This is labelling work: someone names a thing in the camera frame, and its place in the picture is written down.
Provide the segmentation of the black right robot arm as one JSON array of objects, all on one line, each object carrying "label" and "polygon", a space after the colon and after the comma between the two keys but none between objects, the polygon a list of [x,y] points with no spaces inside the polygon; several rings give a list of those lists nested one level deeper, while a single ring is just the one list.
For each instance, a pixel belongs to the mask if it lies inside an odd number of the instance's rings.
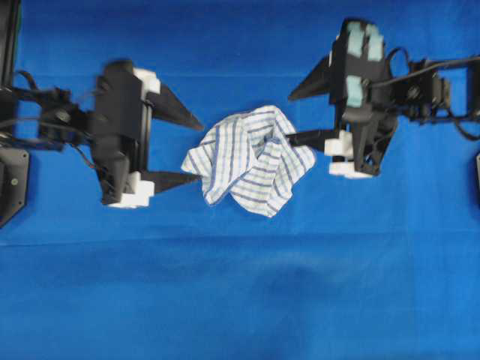
[{"label": "black right robot arm", "polygon": [[[407,61],[407,74],[394,76],[391,60],[404,48],[385,52],[384,37],[366,19],[346,18],[328,55],[290,93],[297,101],[328,95],[335,108],[334,127],[291,133],[291,146],[308,146],[332,158],[329,172],[348,179],[378,176],[399,116],[424,124],[452,123],[462,136],[479,140],[463,128],[479,122],[479,57],[443,61]],[[444,70],[467,70],[467,112],[454,115],[451,83]]]}]

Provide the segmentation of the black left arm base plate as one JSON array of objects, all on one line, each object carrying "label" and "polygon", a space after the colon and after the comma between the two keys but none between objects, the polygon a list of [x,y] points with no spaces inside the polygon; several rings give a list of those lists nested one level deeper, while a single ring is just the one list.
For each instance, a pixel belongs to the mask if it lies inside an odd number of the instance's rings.
[{"label": "black left arm base plate", "polygon": [[27,151],[1,148],[1,227],[26,205],[29,163]]}]

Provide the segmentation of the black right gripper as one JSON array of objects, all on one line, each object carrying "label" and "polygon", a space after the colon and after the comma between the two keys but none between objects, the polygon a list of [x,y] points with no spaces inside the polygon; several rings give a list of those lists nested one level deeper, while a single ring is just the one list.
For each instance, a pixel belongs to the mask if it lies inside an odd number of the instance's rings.
[{"label": "black right gripper", "polygon": [[331,158],[328,172],[353,178],[378,176],[398,127],[398,118],[382,108],[388,92],[368,86],[387,80],[384,37],[377,25],[346,18],[331,51],[289,94],[289,101],[329,95],[335,127],[286,136],[291,146],[308,146]]}]

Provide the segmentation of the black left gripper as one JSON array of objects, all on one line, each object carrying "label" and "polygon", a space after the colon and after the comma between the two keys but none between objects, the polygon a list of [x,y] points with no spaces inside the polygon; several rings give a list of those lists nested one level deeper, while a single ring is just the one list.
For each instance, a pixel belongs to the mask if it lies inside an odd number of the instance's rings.
[{"label": "black left gripper", "polygon": [[201,179],[187,173],[143,172],[146,106],[154,119],[195,131],[204,128],[154,71],[134,67],[129,59],[111,61],[97,77],[97,89],[88,132],[105,206],[148,207],[155,195]]}]

